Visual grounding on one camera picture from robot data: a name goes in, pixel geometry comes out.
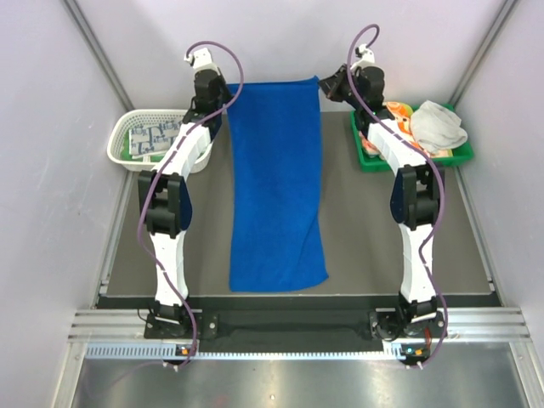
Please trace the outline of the white perforated plastic basket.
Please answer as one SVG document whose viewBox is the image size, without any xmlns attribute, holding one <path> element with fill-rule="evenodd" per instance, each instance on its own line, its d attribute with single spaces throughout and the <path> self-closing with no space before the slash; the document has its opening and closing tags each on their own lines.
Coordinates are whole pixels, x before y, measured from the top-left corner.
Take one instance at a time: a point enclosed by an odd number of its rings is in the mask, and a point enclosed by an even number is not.
<svg viewBox="0 0 544 408">
<path fill-rule="evenodd" d="M 106 153 L 129 172 L 184 179 L 205 168 L 218 127 L 184 122 L 185 110 L 131 110 L 110 135 Z"/>
</svg>

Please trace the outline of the blue white patterned towel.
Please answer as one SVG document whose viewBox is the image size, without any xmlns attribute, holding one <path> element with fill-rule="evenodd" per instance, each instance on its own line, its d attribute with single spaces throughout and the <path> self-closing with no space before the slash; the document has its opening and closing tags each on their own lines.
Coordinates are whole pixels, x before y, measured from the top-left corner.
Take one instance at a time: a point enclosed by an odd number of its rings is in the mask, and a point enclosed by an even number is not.
<svg viewBox="0 0 544 408">
<path fill-rule="evenodd" d="M 174 120 L 146 123 L 128 130 L 128 147 L 133 156 L 165 154 L 179 135 L 179 122 Z"/>
</svg>

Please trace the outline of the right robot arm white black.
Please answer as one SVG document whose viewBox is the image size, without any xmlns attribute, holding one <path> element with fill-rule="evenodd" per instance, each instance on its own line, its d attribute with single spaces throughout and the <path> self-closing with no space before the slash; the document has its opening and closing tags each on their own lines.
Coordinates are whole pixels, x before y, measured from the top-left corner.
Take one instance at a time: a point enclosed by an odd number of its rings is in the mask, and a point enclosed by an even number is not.
<svg viewBox="0 0 544 408">
<path fill-rule="evenodd" d="M 414 337 L 438 317 L 437 290 L 432 281 L 433 240 L 441 220 L 443 172 L 402 133 L 383 100 L 385 76 L 375 65 L 347 65 L 321 79 L 319 86 L 334 102 L 354 110 L 354 123 L 394 174 L 390 212 L 403 243 L 403 280 L 396 308 L 397 333 Z"/>
</svg>

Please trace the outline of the green microfiber towel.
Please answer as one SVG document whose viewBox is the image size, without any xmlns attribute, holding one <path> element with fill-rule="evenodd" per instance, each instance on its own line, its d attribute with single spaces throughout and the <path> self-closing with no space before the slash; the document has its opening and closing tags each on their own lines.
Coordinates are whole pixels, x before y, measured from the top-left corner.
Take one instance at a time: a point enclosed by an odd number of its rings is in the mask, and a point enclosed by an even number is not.
<svg viewBox="0 0 544 408">
<path fill-rule="evenodd" d="M 164 152 L 160 152 L 158 155 L 133 156 L 130 154 L 129 147 L 124 145 L 121 152 L 121 159 L 127 162 L 160 162 L 164 155 Z"/>
</svg>

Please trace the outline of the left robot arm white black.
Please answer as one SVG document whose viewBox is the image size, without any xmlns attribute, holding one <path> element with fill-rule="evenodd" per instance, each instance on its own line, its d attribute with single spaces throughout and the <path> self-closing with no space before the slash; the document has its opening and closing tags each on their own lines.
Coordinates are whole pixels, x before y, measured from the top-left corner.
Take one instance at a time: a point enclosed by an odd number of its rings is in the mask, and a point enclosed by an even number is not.
<svg viewBox="0 0 544 408">
<path fill-rule="evenodd" d="M 222 124 L 220 110 L 232 98 L 218 68 L 197 71 L 194 86 L 190 109 L 172 146 L 158 164 L 138 176 L 138 233 L 149 234 L 153 248 L 147 252 L 156 265 L 157 278 L 148 324 L 163 325 L 175 337 L 196 334 L 184 278 L 184 238 L 193 216 L 187 178 L 211 149 Z"/>
</svg>

